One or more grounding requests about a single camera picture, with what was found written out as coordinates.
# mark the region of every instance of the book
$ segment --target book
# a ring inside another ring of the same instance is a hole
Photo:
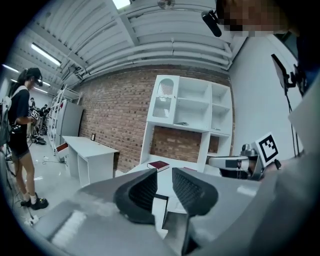
[[[156,168],[157,172],[162,172],[165,169],[168,169],[170,167],[170,165],[166,162],[163,161],[156,161],[156,162],[150,162],[146,165],[146,167],[148,167],[149,169],[153,169]]]

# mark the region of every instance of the ceiling light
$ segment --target ceiling light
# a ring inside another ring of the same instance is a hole
[[[43,83],[44,85],[51,86],[51,84],[50,84],[50,83],[47,83],[47,82],[44,82],[44,81],[42,81],[42,83]]]
[[[48,93],[47,91],[38,89],[38,88],[36,88],[36,87],[34,87],[34,89],[36,89],[36,90],[38,90],[38,91],[40,91],[40,92],[46,93],[46,94]]]
[[[113,0],[117,9],[121,9],[131,4],[130,0]]]
[[[57,66],[61,65],[61,61],[57,60],[55,57],[47,53],[45,50],[41,49],[34,42],[31,44],[31,48],[34,49],[36,52],[40,53],[42,56],[46,57],[48,60],[52,61]]]
[[[14,68],[12,68],[12,67],[10,67],[10,66],[7,66],[7,65],[5,65],[5,64],[2,64],[2,66],[4,66],[5,68],[7,68],[7,69],[9,69],[9,70],[14,71],[14,72],[20,73],[18,70],[14,69]]]

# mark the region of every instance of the white wall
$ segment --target white wall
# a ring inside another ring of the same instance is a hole
[[[3,77],[0,82],[0,102],[2,102],[2,99],[8,95],[10,82],[11,81],[7,77]]]
[[[297,60],[273,35],[248,38],[229,70],[235,107],[233,155],[240,153],[243,144],[272,132],[278,159],[294,157],[289,107],[271,54],[276,54],[287,74],[294,70]],[[302,99],[297,88],[290,89],[288,97],[292,109]]]
[[[30,99],[31,98],[34,98],[35,106],[40,109],[45,104],[47,104],[48,107],[51,107],[52,100],[53,100],[52,96],[49,96],[49,95],[45,94],[44,92],[39,92],[35,89],[30,91]]]

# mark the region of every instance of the backpack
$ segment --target backpack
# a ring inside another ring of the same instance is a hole
[[[11,108],[12,98],[21,90],[28,89],[24,85],[19,86],[11,97],[6,96],[0,104],[0,147],[10,141],[10,134],[13,128],[9,123],[8,113]]]

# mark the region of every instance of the black sneaker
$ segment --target black sneaker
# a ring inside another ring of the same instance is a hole
[[[29,201],[21,201],[20,202],[21,207],[30,207],[31,206],[31,198],[29,199]]]
[[[33,210],[39,210],[39,209],[47,208],[48,205],[49,203],[47,199],[37,197],[35,204],[31,204],[30,207]]]

